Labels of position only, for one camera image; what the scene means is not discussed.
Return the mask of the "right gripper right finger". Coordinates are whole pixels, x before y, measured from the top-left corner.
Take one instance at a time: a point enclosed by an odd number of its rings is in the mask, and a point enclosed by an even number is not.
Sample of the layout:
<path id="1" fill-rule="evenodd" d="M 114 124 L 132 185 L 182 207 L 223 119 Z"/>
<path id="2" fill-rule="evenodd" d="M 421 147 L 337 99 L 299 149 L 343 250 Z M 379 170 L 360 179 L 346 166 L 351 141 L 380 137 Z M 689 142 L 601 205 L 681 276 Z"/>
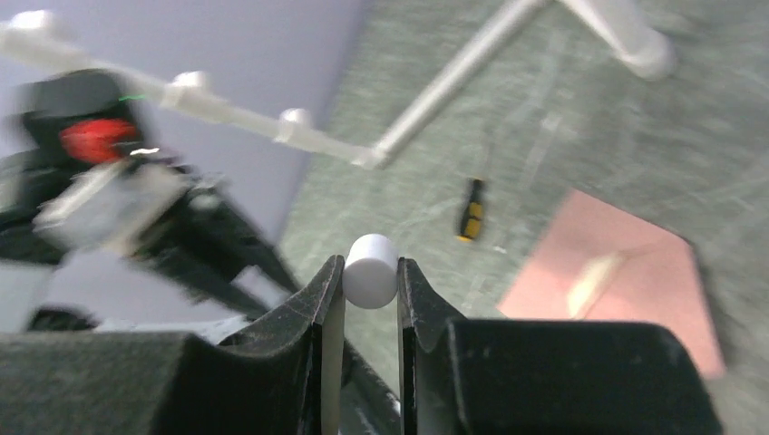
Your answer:
<path id="1" fill-rule="evenodd" d="M 688 353 L 648 323 L 468 318 L 397 272 L 405 434 L 720 434 Z"/>

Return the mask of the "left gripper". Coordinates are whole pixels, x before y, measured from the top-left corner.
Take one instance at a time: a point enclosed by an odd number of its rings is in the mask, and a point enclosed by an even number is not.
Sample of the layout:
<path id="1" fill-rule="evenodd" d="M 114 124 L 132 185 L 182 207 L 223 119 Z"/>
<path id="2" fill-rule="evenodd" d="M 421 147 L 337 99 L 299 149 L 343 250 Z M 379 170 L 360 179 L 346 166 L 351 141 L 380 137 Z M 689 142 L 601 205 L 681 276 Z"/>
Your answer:
<path id="1" fill-rule="evenodd" d="M 200 174 L 178 169 L 190 184 L 141 237 L 131 261 L 180 286 L 198 303 L 212 300 L 250 318 L 272 306 L 236 283 L 249 267 L 292 295 L 301 289 L 273 245 L 221 189 Z"/>

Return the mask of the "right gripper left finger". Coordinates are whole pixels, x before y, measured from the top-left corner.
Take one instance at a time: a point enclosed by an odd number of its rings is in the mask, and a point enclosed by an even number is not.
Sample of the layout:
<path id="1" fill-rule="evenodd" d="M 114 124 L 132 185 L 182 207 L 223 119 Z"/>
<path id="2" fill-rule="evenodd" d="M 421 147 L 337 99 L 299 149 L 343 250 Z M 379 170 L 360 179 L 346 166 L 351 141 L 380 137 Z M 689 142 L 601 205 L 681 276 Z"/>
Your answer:
<path id="1" fill-rule="evenodd" d="M 216 346 L 192 333 L 1 338 L 4 434 L 335 434 L 344 259 Z"/>

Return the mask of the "white glue stick cap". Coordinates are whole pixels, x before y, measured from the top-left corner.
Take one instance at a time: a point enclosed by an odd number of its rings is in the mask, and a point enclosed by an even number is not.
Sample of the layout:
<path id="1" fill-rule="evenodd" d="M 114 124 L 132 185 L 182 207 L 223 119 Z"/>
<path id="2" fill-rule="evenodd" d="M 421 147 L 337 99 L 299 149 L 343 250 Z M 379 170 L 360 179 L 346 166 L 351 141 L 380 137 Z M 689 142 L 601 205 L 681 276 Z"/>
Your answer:
<path id="1" fill-rule="evenodd" d="M 397 249 L 388 237 L 359 237 L 350 247 L 343 271 L 346 299 L 363 309 L 389 305 L 397 293 L 398 259 Z"/>

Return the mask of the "tan paper letter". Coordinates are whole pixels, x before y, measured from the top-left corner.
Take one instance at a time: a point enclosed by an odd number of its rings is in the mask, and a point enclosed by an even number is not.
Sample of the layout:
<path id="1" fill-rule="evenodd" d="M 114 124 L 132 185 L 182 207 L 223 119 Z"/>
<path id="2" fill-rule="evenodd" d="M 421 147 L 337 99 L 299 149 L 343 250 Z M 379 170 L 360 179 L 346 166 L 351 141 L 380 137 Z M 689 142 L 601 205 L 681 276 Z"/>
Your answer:
<path id="1" fill-rule="evenodd" d="M 566 296 L 569 317 L 583 319 L 600 299 L 627 256 L 614 252 L 597 256 L 583 266 Z"/>

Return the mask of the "pink envelope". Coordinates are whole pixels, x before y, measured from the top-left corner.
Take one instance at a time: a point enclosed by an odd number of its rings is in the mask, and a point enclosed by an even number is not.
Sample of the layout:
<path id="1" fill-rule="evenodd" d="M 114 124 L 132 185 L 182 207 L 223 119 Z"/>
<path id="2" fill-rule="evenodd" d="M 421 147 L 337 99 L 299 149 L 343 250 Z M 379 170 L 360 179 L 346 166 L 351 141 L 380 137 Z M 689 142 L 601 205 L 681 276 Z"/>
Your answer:
<path id="1" fill-rule="evenodd" d="M 594 257 L 626 262 L 583 319 L 566 296 Z M 574 190 L 526 260 L 499 311 L 513 319 L 635 321 L 660 324 L 681 342 L 701 375 L 725 373 L 711 310 L 690 245 L 662 227 Z"/>

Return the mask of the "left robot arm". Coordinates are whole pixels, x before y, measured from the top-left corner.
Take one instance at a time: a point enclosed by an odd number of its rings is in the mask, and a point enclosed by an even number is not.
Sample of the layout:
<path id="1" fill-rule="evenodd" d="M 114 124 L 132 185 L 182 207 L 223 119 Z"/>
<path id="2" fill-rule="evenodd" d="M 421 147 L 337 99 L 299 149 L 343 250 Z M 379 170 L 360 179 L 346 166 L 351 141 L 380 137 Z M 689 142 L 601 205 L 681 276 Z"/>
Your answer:
<path id="1" fill-rule="evenodd" d="M 299 290 L 219 182 L 147 136 L 118 74 L 62 73 L 23 98 L 14 121 L 32 146 L 1 160 L 2 295 L 38 306 L 66 257 L 95 248 L 253 318 L 268 306 L 237 284 L 245 269 Z"/>

